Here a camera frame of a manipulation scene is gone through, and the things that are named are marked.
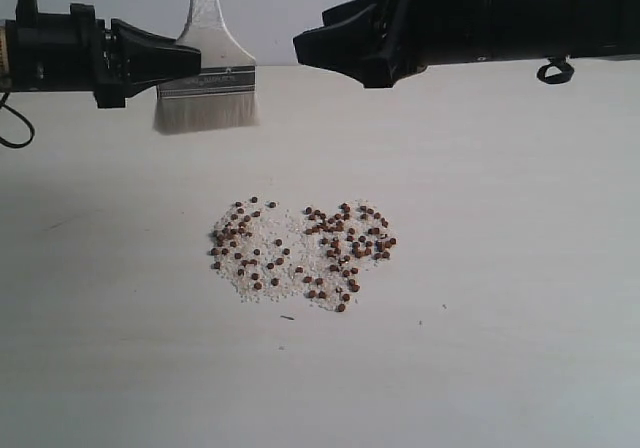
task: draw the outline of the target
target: black cable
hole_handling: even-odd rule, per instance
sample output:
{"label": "black cable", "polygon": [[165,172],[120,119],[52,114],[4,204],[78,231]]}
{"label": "black cable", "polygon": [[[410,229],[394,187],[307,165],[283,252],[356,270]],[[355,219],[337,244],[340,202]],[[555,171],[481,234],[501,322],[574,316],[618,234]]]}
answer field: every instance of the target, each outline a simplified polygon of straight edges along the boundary
{"label": "black cable", "polygon": [[0,136],[0,145],[4,146],[6,148],[11,148],[12,150],[19,150],[19,149],[25,148],[25,147],[27,147],[27,146],[29,146],[31,144],[31,142],[33,141],[34,136],[36,136],[36,129],[34,128],[33,124],[27,119],[26,116],[24,116],[22,113],[20,113],[15,108],[12,108],[9,105],[7,105],[7,100],[9,99],[9,95],[11,95],[10,92],[3,94],[2,98],[0,98],[0,111],[5,109],[9,113],[11,113],[13,116],[18,118],[20,121],[22,121],[22,123],[24,123],[24,125],[29,130],[29,139],[27,141],[25,141],[24,143],[12,143],[12,142],[8,141],[6,138],[3,138],[2,136]]}

